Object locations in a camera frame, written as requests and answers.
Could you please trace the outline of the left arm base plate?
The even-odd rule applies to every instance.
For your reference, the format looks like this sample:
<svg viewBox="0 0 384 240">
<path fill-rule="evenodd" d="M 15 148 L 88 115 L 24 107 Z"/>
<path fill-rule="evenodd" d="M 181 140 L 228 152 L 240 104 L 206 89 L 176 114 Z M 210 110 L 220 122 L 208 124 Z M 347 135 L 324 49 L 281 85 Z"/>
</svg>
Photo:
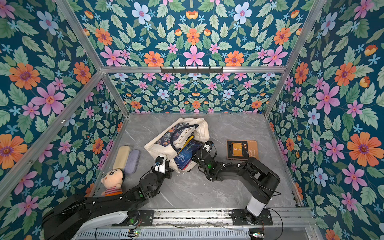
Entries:
<svg viewBox="0 0 384 240">
<path fill-rule="evenodd" d="M 154 220 L 153 210 L 135 210 L 128 212 L 128 217 L 121 223 L 122 226 L 130 227 L 148 227 Z"/>
</svg>

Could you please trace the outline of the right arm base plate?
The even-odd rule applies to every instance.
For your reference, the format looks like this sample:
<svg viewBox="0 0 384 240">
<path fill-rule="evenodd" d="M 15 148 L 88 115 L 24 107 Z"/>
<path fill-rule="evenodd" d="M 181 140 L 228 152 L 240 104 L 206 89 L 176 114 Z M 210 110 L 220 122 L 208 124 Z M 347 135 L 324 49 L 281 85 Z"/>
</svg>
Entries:
<svg viewBox="0 0 384 240">
<path fill-rule="evenodd" d="M 272 226 L 273 219 L 271 212 L 263 209 L 259 216 L 254 216 L 248 210 L 233 209 L 229 216 L 232 218 L 234 226 Z"/>
</svg>

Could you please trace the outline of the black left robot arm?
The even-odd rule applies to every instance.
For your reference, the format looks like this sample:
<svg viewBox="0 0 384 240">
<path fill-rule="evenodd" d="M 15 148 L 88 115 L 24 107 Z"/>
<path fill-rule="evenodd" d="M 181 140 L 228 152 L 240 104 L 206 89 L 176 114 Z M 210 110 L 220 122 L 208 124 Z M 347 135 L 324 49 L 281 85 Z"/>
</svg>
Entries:
<svg viewBox="0 0 384 240">
<path fill-rule="evenodd" d="M 170 167 L 165 167 L 164 173 L 152 168 L 137 186 L 120 195 L 84 197 L 76 194 L 68 197 L 44 214 L 44 239 L 69 240 L 87 221 L 116 212 L 128 215 L 136 212 L 160 192 L 163 181 L 171 179 L 173 172 Z"/>
</svg>

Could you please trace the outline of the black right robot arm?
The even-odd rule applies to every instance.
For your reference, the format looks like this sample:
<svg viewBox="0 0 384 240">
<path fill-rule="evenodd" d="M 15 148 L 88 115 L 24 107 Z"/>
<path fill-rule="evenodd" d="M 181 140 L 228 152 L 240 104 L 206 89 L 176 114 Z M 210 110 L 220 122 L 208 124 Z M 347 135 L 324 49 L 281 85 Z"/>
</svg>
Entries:
<svg viewBox="0 0 384 240">
<path fill-rule="evenodd" d="M 262 219 L 262 211 L 277 192 L 280 177 L 254 157 L 241 163 L 222 163 L 211 155 L 214 150 L 211 141 L 205 142 L 194 153 L 192 160 L 198 164 L 200 172 L 211 182 L 235 180 L 241 182 L 252 195 L 245 208 L 243 220 L 251 225 Z"/>
</svg>

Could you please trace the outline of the brown cover book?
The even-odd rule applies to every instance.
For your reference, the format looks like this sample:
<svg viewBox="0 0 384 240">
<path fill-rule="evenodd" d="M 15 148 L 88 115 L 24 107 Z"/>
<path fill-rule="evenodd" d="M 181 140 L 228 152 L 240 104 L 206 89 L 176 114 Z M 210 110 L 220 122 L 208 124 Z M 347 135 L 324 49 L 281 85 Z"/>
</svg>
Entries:
<svg viewBox="0 0 384 240">
<path fill-rule="evenodd" d="M 227 140 L 227 160 L 259 160 L 258 142 L 255 140 Z"/>
</svg>

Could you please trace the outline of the cream canvas tote bag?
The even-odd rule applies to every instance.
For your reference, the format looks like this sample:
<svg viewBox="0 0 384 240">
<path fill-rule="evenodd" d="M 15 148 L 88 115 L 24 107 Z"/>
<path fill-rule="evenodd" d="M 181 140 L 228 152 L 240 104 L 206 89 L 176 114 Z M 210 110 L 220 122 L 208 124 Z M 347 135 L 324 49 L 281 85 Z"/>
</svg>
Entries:
<svg viewBox="0 0 384 240">
<path fill-rule="evenodd" d="M 208 122 L 204 118 L 179 118 L 161 134 L 147 143 L 144 148 L 153 158 L 164 157 L 169 167 L 177 173 L 188 172 L 197 163 L 185 160 L 177 164 L 176 157 L 181 148 L 193 137 L 194 141 L 204 143 L 210 138 Z"/>
</svg>

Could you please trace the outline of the blue Little Prince book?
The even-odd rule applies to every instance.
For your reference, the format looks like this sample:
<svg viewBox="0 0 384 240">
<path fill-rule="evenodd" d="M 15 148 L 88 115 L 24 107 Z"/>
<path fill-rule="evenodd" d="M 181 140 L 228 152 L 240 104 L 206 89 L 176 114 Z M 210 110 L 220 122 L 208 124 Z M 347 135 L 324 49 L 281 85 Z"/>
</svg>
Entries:
<svg viewBox="0 0 384 240">
<path fill-rule="evenodd" d="M 181 151 L 176 155 L 174 161 L 179 170 L 184 170 L 201 147 L 202 143 L 191 140 Z"/>
</svg>

